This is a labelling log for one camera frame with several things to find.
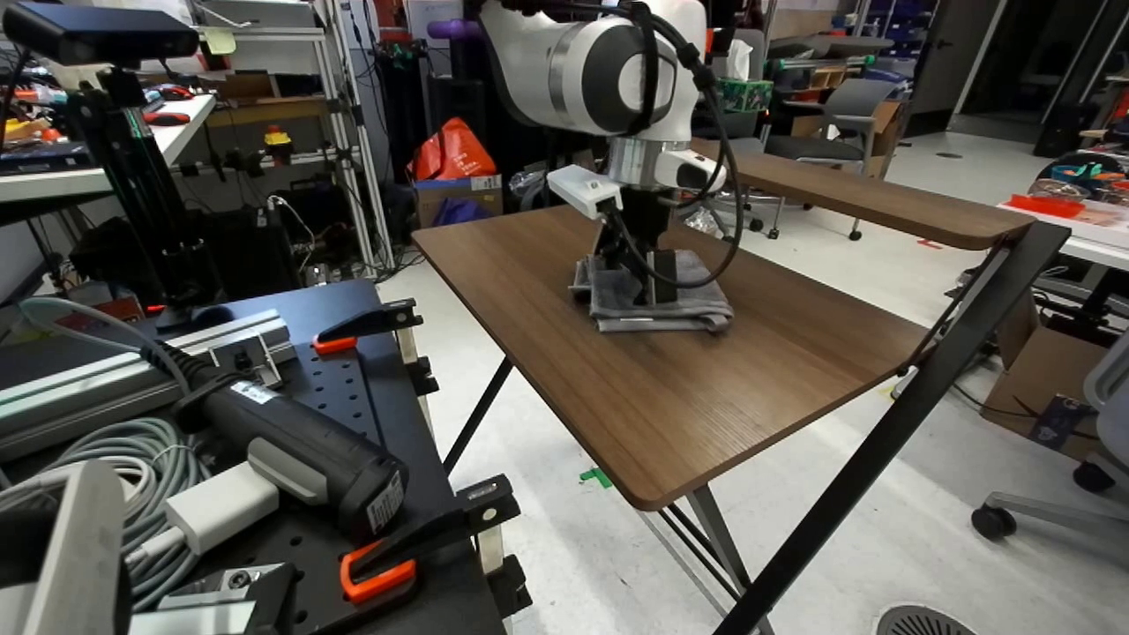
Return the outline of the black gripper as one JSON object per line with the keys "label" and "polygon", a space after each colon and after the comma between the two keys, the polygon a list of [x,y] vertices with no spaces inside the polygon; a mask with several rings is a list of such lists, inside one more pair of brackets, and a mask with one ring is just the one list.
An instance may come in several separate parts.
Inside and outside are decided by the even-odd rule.
{"label": "black gripper", "polygon": [[603,311],[628,311],[636,283],[643,295],[670,311],[676,304],[676,253],[658,247],[670,222],[670,196],[663,190],[619,190],[619,207],[603,216],[596,233],[596,304]]}

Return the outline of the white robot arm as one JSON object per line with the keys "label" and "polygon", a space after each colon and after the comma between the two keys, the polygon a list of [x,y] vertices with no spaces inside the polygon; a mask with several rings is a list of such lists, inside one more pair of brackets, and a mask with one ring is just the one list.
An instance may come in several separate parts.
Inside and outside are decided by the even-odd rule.
{"label": "white robot arm", "polygon": [[559,164],[550,190],[599,218],[570,288],[594,318],[665,318],[712,276],[658,235],[681,195],[724,164],[690,151],[709,100],[697,0],[478,0],[492,86],[514,121],[608,140],[599,169]]}

